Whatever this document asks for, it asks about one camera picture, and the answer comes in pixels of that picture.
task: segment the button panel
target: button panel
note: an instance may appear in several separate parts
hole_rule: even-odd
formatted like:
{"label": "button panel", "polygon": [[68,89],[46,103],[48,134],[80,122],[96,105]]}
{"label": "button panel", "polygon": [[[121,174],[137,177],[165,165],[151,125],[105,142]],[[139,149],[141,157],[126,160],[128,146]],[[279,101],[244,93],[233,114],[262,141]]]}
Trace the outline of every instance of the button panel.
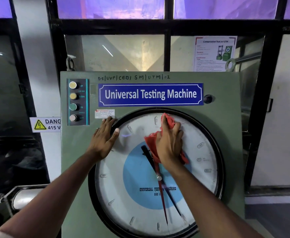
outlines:
{"label": "button panel", "polygon": [[89,125],[89,80],[67,79],[68,125]]}

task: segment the danger sign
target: danger sign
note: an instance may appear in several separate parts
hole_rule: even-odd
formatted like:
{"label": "danger sign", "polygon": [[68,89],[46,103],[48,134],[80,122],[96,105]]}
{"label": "danger sign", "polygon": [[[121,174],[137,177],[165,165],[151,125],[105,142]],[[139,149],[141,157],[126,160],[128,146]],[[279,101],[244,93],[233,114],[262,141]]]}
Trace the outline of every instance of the danger sign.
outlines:
{"label": "danger sign", "polygon": [[60,117],[30,117],[33,133],[60,132]]}

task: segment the blue dial center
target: blue dial center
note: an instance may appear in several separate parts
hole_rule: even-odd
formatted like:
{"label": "blue dial center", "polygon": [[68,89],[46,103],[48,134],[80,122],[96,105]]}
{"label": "blue dial center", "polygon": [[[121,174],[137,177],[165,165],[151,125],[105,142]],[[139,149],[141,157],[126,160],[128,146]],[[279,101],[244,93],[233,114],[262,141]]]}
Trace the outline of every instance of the blue dial center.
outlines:
{"label": "blue dial center", "polygon": [[[145,141],[137,145],[128,154],[123,167],[123,182],[129,196],[139,205],[147,209],[163,209],[162,198],[156,173],[146,156],[143,154],[141,146],[146,145]],[[191,172],[191,165],[185,167]],[[171,196],[177,203],[182,199],[182,194],[176,185],[171,174],[159,164],[163,180],[168,187]],[[163,190],[166,208],[173,206],[165,190]]]}

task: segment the black knob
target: black knob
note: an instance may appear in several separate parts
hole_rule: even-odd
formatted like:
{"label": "black knob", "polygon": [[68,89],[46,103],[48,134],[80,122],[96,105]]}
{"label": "black knob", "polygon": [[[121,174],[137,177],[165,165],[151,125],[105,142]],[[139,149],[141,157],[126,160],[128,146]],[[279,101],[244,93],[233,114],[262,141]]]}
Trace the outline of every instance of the black knob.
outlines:
{"label": "black knob", "polygon": [[210,94],[207,94],[207,95],[204,96],[203,101],[204,101],[206,104],[212,103],[212,101],[213,101],[213,96],[210,95]]}

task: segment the dial rim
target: dial rim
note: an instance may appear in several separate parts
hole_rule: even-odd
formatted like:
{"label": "dial rim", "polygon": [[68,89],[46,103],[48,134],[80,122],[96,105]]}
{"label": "dial rim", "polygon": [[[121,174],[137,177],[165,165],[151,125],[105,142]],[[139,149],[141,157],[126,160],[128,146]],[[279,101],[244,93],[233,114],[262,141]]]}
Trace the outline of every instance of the dial rim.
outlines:
{"label": "dial rim", "polygon": [[[218,145],[218,143],[216,142],[215,138],[213,137],[213,135],[209,132],[209,130],[202,124],[200,123],[198,120],[196,120],[194,117],[175,110],[175,109],[171,109],[171,108],[144,108],[144,109],[139,109],[137,111],[131,112],[125,116],[123,116],[122,118],[120,118],[118,121],[116,121],[111,128],[111,134],[114,132],[114,130],[118,127],[120,127],[121,125],[123,125],[124,123],[126,123],[127,121],[137,118],[139,116],[142,115],[147,115],[147,114],[152,114],[152,113],[168,113],[171,115],[175,115],[175,116],[179,116],[181,118],[186,119],[187,121],[189,121],[191,124],[193,124],[196,128],[198,128],[207,138],[207,140],[209,140],[212,149],[214,150],[215,153],[215,158],[216,158],[216,164],[217,164],[217,185],[216,185],[216,193],[215,196],[219,199],[222,198],[222,193],[224,190],[224,184],[225,184],[225,166],[224,166],[224,160],[223,160],[223,156],[222,156],[222,152],[220,150],[220,147]],[[92,201],[92,205],[96,211],[96,213],[98,214],[99,218],[101,219],[101,221],[107,226],[107,228],[112,231],[115,235],[122,237],[122,238],[145,238],[145,237],[149,237],[149,236],[142,236],[142,235],[137,235],[134,234],[128,230],[125,230],[124,228],[121,228],[119,225],[117,225],[115,222],[113,222],[106,214],[106,212],[103,210],[102,205],[98,199],[97,196],[97,192],[96,192],[96,181],[95,181],[95,170],[96,170],[96,165],[93,166],[93,168],[91,169],[91,171],[89,172],[88,175],[88,188],[89,188],[89,194],[90,194],[90,198]],[[187,230],[185,232],[181,231],[178,233],[174,233],[172,235],[169,236],[163,236],[164,238],[168,238],[168,237],[191,237],[193,235],[195,235],[198,232],[198,227],[196,225],[196,223],[194,222],[193,224],[191,224]]]}

